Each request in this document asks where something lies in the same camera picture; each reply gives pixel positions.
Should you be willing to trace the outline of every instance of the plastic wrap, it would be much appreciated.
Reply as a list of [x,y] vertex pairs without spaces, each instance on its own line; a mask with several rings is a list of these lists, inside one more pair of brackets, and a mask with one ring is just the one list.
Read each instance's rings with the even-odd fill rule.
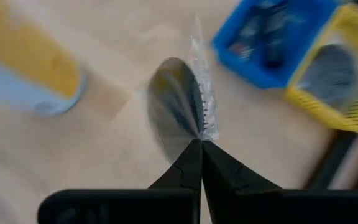
[[203,52],[200,21],[193,24],[188,58],[166,59],[147,85],[147,114],[157,141],[173,162],[194,139],[217,140],[216,104]]
[[333,34],[318,49],[298,87],[345,113],[358,99],[358,50],[340,33]]

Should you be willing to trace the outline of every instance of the blue bucket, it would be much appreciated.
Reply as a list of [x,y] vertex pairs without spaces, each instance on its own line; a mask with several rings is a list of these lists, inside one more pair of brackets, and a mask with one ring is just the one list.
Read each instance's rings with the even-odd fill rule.
[[[332,0],[287,0],[290,16],[285,27],[284,64],[267,68],[262,58],[262,41],[258,41],[249,60],[239,58],[229,46],[247,17],[249,9],[266,0],[243,0],[220,28],[213,46],[220,62],[259,88],[285,88],[314,38],[337,8]],[[281,0],[270,0],[276,4]]]

